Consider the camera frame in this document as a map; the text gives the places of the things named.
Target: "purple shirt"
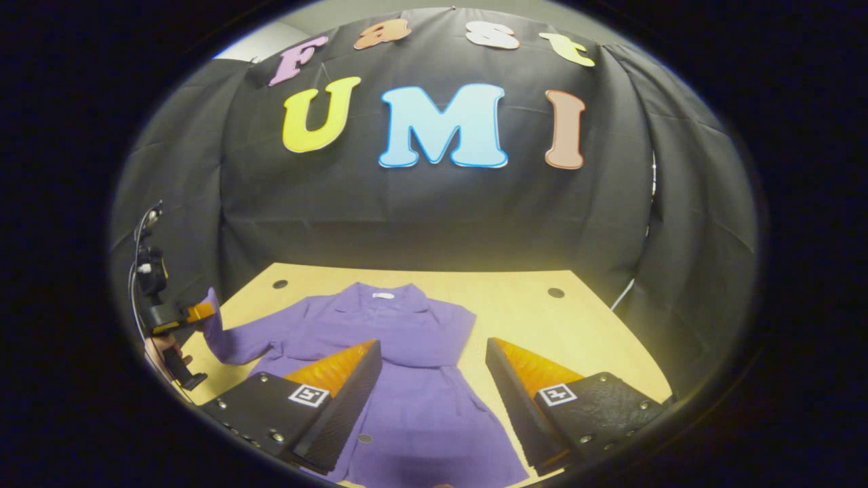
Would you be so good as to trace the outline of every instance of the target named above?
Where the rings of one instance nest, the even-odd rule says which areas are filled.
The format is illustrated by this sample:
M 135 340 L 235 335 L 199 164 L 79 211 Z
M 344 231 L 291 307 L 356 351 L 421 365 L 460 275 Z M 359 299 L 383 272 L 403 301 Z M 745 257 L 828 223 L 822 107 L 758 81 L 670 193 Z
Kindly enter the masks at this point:
M 208 300 L 216 305 L 213 290 Z M 456 366 L 475 319 L 466 308 L 431 300 L 412 284 L 355 283 L 227 331 L 218 311 L 204 334 L 223 363 L 244 364 L 264 353 L 250 374 L 277 376 L 380 340 L 383 369 L 325 478 L 368 488 L 502 488 L 528 475 L 500 421 Z M 360 434 L 371 442 L 359 442 Z

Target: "letter m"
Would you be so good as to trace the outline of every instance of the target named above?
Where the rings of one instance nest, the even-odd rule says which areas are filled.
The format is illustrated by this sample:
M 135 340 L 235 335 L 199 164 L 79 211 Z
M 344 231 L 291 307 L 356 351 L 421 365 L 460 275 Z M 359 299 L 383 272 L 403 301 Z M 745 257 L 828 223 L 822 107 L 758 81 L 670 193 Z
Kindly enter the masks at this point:
M 389 104 L 389 146 L 379 157 L 381 166 L 402 168 L 416 164 L 419 154 L 410 149 L 411 131 L 428 161 L 440 162 L 461 129 L 458 148 L 450 155 L 458 166 L 501 168 L 507 156 L 497 140 L 497 101 L 503 89 L 472 83 L 461 87 L 446 110 L 440 112 L 419 87 L 391 89 L 383 94 Z

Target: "wooden table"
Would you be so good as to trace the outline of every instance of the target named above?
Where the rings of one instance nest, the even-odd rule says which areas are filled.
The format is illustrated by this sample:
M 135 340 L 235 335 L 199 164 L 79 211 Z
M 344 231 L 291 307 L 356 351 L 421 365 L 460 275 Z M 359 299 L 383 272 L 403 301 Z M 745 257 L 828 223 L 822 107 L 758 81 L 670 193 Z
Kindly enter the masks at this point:
M 276 289 L 273 283 L 277 280 L 286 280 L 288 285 Z M 477 315 L 458 368 L 479 398 L 500 419 L 524 461 L 530 478 L 515 486 L 529 485 L 562 470 L 540 478 L 524 460 L 503 401 L 485 365 L 489 337 L 499 337 L 529 349 L 583 376 L 608 371 L 658 402 L 672 394 L 660 368 L 639 340 L 570 271 L 446 273 L 274 263 L 220 307 L 223 326 L 232 328 L 246 324 L 289 307 L 306 296 L 339 293 L 356 281 L 383 288 L 413 283 L 429 298 L 462 305 Z M 563 290 L 564 296 L 552 297 L 550 288 Z M 204 382 L 187 392 L 196 405 L 238 385 L 257 362 L 254 360 L 244 366 L 220 363 L 201 333 L 195 333 L 184 344 L 183 352 L 194 358 L 191 372 L 208 374 Z M 347 481 L 340 484 L 358 486 Z

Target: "shirt collar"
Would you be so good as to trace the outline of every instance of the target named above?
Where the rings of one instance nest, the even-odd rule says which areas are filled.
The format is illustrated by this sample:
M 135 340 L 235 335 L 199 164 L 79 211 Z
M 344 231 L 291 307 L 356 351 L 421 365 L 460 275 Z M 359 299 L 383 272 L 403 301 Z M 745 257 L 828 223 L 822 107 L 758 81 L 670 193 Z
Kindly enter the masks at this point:
M 374 293 L 391 293 L 393 299 L 375 299 Z M 382 300 L 387 306 L 405 312 L 424 312 L 428 310 L 428 297 L 412 283 L 397 288 L 377 288 L 364 283 L 353 283 L 344 291 L 338 293 L 334 309 L 339 312 L 357 312 L 363 303 L 372 300 Z

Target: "black backdrop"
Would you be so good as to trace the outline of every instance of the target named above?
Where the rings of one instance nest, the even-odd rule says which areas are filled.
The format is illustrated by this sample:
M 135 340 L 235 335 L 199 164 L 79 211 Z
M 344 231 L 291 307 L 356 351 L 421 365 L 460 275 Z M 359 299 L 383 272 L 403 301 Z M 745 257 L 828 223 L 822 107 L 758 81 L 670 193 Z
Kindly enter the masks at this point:
M 360 32 L 391 18 L 406 20 L 412 33 L 353 48 Z M 509 26 L 521 47 L 471 43 L 465 24 L 478 20 Z M 542 32 L 568 35 L 596 65 L 560 57 Z M 162 198 L 165 217 L 154 239 L 171 270 L 169 296 L 203 297 L 215 287 L 225 299 L 275 261 L 571 269 L 609 305 L 635 277 L 618 313 L 676 396 L 720 365 L 756 295 L 761 206 L 754 200 L 763 197 L 732 129 L 674 73 L 637 49 L 487 10 L 405 10 L 321 34 L 328 43 L 294 78 L 268 86 L 279 54 L 255 65 L 214 60 L 148 123 L 113 206 L 119 303 L 130 228 Z M 287 151 L 282 102 L 319 89 L 307 121 L 317 128 L 328 108 L 323 88 L 348 76 L 362 81 L 338 139 L 312 152 Z M 504 168 L 462 168 L 447 158 L 431 164 L 424 156 L 411 168 L 378 165 L 388 140 L 385 91 L 419 86 L 442 110 L 474 82 L 506 93 L 497 109 L 510 159 Z M 547 89 L 585 103 L 579 170 L 545 163 L 554 121 Z M 412 147 L 420 151 L 415 139 Z
M 854 485 L 863 464 L 865 335 L 854 287 L 864 179 L 853 144 L 864 78 L 853 67 L 863 57 L 857 26 L 864 9 L 578 6 L 653 48 L 733 120 L 758 162 L 772 214 L 759 335 L 745 351 L 765 345 L 764 352 L 742 381 L 729 377 L 726 399 L 703 402 L 713 410 L 701 418 L 695 412 L 684 435 L 607 485 Z M 128 348 L 98 270 L 101 209 L 155 101 L 191 66 L 286 5 L 7 7 L 13 43 L 4 108 L 16 122 L 4 171 L 16 197 L 3 214 L 15 231 L 7 351 L 17 366 L 8 369 L 10 382 L 21 387 L 5 404 L 16 440 L 4 446 L 15 466 L 11 479 L 40 486 L 283 482 L 161 392 Z

